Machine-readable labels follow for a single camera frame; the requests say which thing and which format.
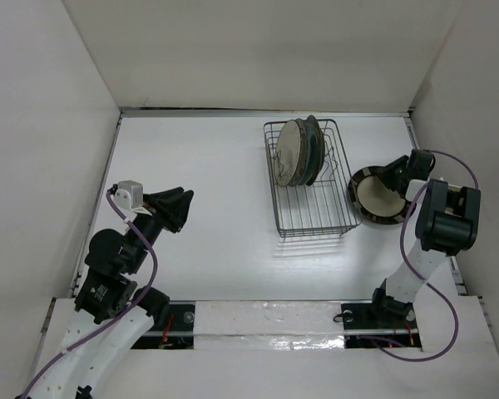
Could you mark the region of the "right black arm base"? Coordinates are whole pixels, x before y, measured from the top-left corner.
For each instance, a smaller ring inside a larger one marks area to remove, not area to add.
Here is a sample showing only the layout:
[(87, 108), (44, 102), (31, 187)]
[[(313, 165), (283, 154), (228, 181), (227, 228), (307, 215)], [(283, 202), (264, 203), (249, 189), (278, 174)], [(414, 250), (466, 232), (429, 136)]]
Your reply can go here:
[(371, 307), (367, 302), (340, 304), (340, 311), (333, 321), (343, 325), (346, 349), (422, 347), (415, 320), (374, 316)]

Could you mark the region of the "blue floral patterned plate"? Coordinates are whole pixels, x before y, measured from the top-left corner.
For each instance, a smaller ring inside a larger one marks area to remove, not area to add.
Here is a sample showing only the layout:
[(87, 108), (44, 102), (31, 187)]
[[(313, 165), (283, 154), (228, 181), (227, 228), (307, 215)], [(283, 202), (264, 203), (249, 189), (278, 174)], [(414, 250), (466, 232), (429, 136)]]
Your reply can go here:
[(303, 177), (308, 169), (308, 159), (309, 159), (309, 136), (307, 133), (307, 128), (304, 121), (300, 118), (295, 119), (295, 122), (299, 128), (300, 135), (300, 151), (299, 159), (296, 165), (294, 176), (289, 182), (289, 186), (300, 185)]

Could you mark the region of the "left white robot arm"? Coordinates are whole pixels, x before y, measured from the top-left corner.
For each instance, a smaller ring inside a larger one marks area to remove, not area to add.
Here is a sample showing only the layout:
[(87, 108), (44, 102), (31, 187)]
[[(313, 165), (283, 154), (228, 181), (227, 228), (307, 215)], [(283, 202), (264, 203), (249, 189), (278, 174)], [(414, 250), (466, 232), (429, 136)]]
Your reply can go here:
[(21, 398), (94, 398), (144, 333), (170, 325), (170, 299), (153, 286), (154, 244), (162, 231), (183, 229), (193, 197), (181, 187), (146, 194), (133, 180), (106, 191), (126, 232), (102, 229), (91, 237), (87, 274), (59, 350)]

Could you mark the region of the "dark patterned rim plate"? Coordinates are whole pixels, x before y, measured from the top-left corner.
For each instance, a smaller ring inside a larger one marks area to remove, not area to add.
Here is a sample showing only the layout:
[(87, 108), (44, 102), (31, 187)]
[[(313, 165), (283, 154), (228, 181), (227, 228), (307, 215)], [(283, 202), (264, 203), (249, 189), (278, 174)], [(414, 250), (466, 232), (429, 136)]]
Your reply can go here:
[(383, 167), (371, 165), (355, 172), (348, 182), (348, 197), (352, 206), (369, 222), (381, 225), (401, 224), (409, 209), (416, 205), (389, 190), (378, 178)]

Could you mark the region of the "teal flower plate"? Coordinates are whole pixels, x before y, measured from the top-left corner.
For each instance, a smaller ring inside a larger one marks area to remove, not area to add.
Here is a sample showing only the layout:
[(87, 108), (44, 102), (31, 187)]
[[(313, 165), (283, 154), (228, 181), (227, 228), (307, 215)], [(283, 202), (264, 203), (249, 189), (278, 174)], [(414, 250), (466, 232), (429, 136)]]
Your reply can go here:
[(309, 115), (304, 120), (305, 131), (308, 139), (308, 151), (304, 174), (299, 179), (298, 185), (311, 186), (317, 179), (324, 163), (324, 134), (315, 116)]

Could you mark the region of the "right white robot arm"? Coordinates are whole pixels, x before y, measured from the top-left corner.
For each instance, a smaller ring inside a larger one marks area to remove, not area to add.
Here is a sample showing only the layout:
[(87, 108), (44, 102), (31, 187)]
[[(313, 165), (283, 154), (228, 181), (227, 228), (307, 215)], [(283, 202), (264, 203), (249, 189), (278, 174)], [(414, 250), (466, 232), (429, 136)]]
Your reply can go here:
[(403, 320), (413, 309), (421, 287), (446, 258), (470, 249), (479, 225), (481, 191), (471, 173), (473, 187), (450, 185), (430, 177), (436, 156), (444, 155), (471, 168), (456, 156), (439, 150), (413, 150), (376, 169), (386, 189), (410, 202), (400, 233), (403, 263), (373, 293), (368, 317), (378, 327)]

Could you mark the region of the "beige tree pattern plate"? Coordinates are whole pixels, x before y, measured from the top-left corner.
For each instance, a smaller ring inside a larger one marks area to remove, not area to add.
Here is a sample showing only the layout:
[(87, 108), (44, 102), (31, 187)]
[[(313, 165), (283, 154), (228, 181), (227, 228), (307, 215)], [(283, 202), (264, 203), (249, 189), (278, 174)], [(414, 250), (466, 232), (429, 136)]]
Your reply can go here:
[(279, 133), (275, 146), (274, 177), (279, 186), (292, 185), (299, 179), (302, 170), (303, 144), (299, 122), (287, 121)]

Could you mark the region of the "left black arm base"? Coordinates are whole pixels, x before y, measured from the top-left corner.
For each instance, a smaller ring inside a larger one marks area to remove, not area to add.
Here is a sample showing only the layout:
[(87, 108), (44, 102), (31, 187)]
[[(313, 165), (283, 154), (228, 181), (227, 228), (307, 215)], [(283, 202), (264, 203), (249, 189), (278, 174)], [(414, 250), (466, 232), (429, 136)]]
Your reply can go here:
[(195, 302), (171, 301), (151, 288), (139, 302), (154, 319), (153, 326), (131, 347), (135, 350), (190, 350), (194, 348)]

